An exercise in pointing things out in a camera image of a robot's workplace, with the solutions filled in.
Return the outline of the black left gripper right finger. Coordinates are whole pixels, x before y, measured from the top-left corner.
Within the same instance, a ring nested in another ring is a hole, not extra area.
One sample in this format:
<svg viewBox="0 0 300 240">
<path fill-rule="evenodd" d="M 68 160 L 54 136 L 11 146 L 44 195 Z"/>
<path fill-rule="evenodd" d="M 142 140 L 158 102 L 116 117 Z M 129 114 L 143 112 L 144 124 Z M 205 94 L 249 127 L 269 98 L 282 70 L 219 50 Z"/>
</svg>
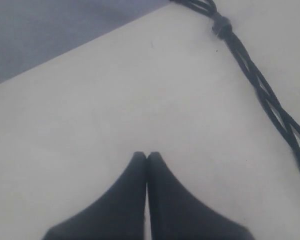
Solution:
<svg viewBox="0 0 300 240">
<path fill-rule="evenodd" d="M 148 158 L 148 204 L 154 240 L 251 240 L 244 226 L 194 197 L 173 175 L 159 152 Z"/>
</svg>

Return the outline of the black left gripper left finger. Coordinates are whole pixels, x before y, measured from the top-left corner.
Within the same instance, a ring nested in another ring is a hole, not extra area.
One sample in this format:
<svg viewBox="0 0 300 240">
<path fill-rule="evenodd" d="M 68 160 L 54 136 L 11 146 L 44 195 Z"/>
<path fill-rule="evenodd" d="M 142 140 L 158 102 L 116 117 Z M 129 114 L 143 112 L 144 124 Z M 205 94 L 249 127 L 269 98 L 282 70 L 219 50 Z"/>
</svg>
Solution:
<svg viewBox="0 0 300 240">
<path fill-rule="evenodd" d="M 135 152 L 116 182 L 94 203 L 50 228 L 46 240 L 142 240 L 147 158 Z"/>
</svg>

